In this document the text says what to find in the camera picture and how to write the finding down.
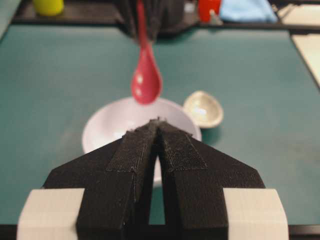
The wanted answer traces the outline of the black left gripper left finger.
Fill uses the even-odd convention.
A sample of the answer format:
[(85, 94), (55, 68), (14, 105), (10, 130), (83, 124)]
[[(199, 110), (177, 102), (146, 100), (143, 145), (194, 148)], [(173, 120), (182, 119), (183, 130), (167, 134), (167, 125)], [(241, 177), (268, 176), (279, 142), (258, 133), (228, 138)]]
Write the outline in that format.
[(53, 169), (32, 190), (17, 225), (19, 240), (122, 240), (150, 201), (159, 121)]

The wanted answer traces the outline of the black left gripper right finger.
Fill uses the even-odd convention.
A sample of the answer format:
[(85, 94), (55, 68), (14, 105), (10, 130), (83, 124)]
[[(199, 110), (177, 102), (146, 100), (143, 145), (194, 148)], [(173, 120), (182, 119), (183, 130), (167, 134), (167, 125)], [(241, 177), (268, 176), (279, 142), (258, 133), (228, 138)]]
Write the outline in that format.
[(287, 240), (287, 216), (253, 167), (159, 123), (165, 220), (184, 240)]

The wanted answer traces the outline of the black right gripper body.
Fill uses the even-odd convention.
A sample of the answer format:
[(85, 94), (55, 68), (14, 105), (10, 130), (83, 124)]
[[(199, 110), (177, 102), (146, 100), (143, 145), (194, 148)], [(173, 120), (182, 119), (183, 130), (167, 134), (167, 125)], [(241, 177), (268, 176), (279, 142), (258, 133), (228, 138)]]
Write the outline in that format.
[[(183, 0), (144, 0), (144, 16), (148, 39), (155, 41), (161, 29), (179, 24), (184, 17)], [(137, 1), (121, 0), (119, 14), (130, 37), (138, 39)]]

